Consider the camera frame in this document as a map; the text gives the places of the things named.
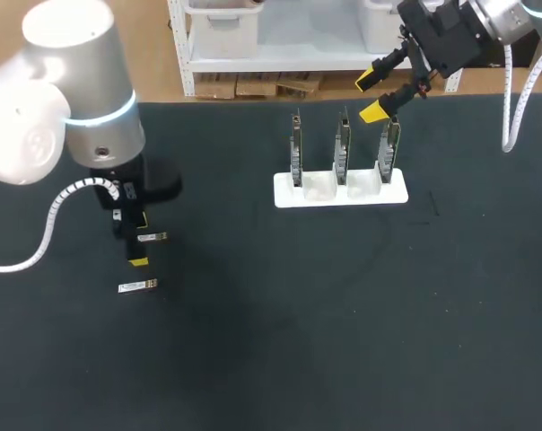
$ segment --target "white robotic arm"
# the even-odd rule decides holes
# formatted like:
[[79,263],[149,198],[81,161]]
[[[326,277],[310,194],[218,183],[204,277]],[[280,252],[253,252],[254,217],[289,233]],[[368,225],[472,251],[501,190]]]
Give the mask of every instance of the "white robotic arm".
[[46,177],[62,154],[70,113],[53,84],[0,84],[0,181],[25,185]]
[[0,181],[30,184],[74,159],[113,169],[144,148],[134,89],[109,7],[48,0],[24,17],[20,53],[0,66]]

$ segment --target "black mat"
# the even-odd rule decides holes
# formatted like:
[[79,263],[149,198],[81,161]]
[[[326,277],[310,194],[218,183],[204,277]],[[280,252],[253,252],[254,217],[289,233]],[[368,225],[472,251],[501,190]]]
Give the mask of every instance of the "black mat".
[[[328,169],[343,105],[301,106],[306,169]],[[412,103],[398,207],[276,209],[295,110],[142,106],[148,157],[185,178],[149,211],[161,286],[118,295],[146,275],[93,193],[70,199],[48,256],[0,276],[0,430],[542,430],[542,96],[510,155],[500,97]],[[368,167],[380,127],[353,126]],[[66,156],[0,184],[0,263],[84,175]]]

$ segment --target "storage bin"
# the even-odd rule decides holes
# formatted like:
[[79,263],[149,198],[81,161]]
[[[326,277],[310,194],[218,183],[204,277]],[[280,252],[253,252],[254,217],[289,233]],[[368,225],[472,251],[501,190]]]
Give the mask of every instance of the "storage bin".
[[257,54],[258,18],[264,5],[212,8],[213,0],[189,0],[185,12],[193,22],[193,50],[201,58],[249,58]]
[[[397,12],[401,0],[359,0],[359,20],[367,52],[388,54],[401,44],[399,27],[403,23]],[[434,12],[442,0],[426,0]]]

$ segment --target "shelf rack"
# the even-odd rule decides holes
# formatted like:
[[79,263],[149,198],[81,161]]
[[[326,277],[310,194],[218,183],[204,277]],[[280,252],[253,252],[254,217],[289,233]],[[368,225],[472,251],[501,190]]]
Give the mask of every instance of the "shelf rack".
[[168,0],[186,96],[195,95],[194,73],[365,70],[388,54],[365,51],[357,0],[269,0],[259,16],[256,56],[201,58],[193,50],[193,24],[187,33],[182,3]]

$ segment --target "white label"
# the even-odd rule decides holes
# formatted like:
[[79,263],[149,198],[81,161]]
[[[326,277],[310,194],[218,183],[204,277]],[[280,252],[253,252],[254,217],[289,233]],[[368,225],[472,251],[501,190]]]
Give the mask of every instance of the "white label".
[[139,281],[137,283],[129,283],[127,285],[119,285],[118,292],[124,294],[125,292],[133,292],[134,290],[142,290],[147,288],[145,281]]
[[446,84],[444,85],[445,92],[457,92],[459,90],[460,78],[462,77],[463,69],[455,72],[449,79],[447,79]]

